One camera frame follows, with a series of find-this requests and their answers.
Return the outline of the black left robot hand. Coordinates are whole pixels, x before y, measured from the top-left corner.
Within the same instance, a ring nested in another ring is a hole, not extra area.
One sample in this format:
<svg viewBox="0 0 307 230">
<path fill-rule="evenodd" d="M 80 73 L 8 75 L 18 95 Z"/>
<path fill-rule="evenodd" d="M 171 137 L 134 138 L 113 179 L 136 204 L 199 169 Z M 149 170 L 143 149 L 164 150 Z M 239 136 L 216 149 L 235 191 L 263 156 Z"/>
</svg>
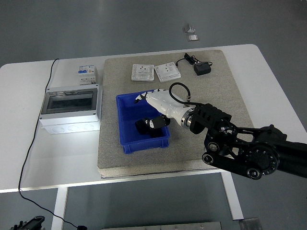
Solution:
<svg viewBox="0 0 307 230">
<path fill-rule="evenodd" d="M 19 224 L 15 224 L 10 230 L 44 230 L 42 223 L 45 221 L 44 216 L 35 216 L 31 220 L 20 221 Z"/>
</svg>

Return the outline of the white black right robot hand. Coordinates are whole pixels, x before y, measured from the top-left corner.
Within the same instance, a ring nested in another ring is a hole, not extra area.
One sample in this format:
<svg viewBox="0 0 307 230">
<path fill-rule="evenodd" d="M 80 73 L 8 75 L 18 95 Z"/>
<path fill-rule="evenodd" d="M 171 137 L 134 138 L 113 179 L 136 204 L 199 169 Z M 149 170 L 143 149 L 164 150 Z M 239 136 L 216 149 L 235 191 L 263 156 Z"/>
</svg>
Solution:
<svg viewBox="0 0 307 230">
<path fill-rule="evenodd" d="M 184 128 L 190 126 L 190 120 L 194 107 L 185 106 L 178 101 L 181 100 L 176 95 L 171 96 L 168 90 L 155 89 L 139 94 L 135 98 L 135 103 L 145 100 L 149 105 L 161 113 L 160 116 L 149 119 L 145 118 L 144 123 L 151 129 L 158 129 L 170 124 L 170 119 L 175 119 Z"/>
</svg>

